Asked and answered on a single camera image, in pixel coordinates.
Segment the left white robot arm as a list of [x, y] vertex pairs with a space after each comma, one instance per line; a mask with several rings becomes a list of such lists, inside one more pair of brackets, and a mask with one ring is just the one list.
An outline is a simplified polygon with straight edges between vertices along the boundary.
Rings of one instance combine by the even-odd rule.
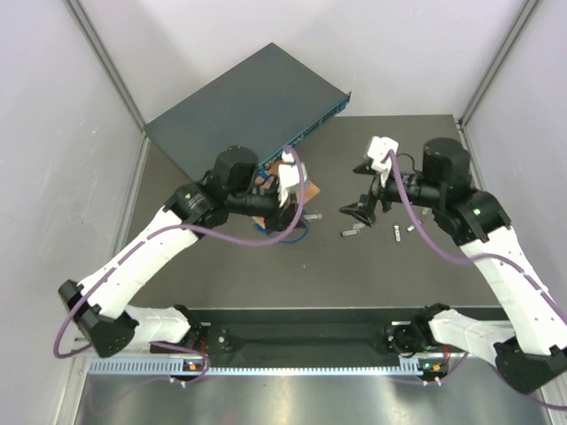
[[256, 154], [231, 146], [202, 179], [179, 187], [150, 223], [96, 272], [68, 280], [58, 294], [68, 309], [53, 346], [74, 323], [101, 358], [126, 348], [156, 344], [191, 351], [200, 343], [200, 324], [183, 305], [133, 306], [131, 301], [167, 263], [204, 236], [246, 247], [280, 243], [299, 225], [307, 199], [308, 174], [297, 151], [282, 151], [278, 173], [266, 189], [256, 183]]

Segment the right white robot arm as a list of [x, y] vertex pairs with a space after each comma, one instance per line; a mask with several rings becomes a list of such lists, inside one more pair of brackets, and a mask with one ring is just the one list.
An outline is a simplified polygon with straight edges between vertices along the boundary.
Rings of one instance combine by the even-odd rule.
[[403, 173], [399, 145], [370, 139], [354, 172], [372, 176], [369, 191], [340, 211], [367, 227], [376, 209], [404, 205], [415, 231], [443, 259], [475, 266], [506, 314], [503, 323], [473, 319], [449, 305], [428, 305], [407, 326], [385, 329], [388, 348], [416, 355], [443, 345], [478, 357], [513, 390], [530, 395], [566, 372], [566, 314], [537, 276], [510, 217], [491, 193], [474, 187], [470, 153], [452, 138], [423, 146], [419, 170]]

